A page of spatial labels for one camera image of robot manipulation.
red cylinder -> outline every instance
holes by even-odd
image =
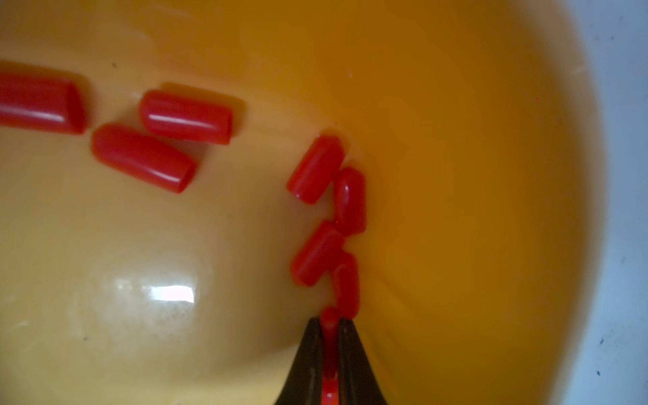
[[[230,108],[160,90],[144,94],[139,116],[146,130],[161,137],[228,145],[232,136]]]
[[[69,80],[0,73],[0,125],[82,134],[87,116]]]
[[[320,135],[290,176],[286,188],[307,204],[314,204],[324,194],[344,160],[342,142],[335,136]]]
[[[367,229],[367,192],[365,177],[352,167],[340,170],[333,179],[335,226],[345,236]]]
[[[332,223],[323,221],[290,263],[295,283],[314,286],[327,271],[344,245],[342,235]]]
[[[360,311],[360,280],[356,257],[343,251],[330,275],[340,316],[353,320]]]
[[[189,156],[120,124],[95,131],[92,153],[107,166],[176,193],[187,188],[196,172]]]
[[[324,345],[324,378],[332,380],[338,372],[338,324],[340,314],[333,307],[327,307],[319,315],[319,326],[322,329]]]

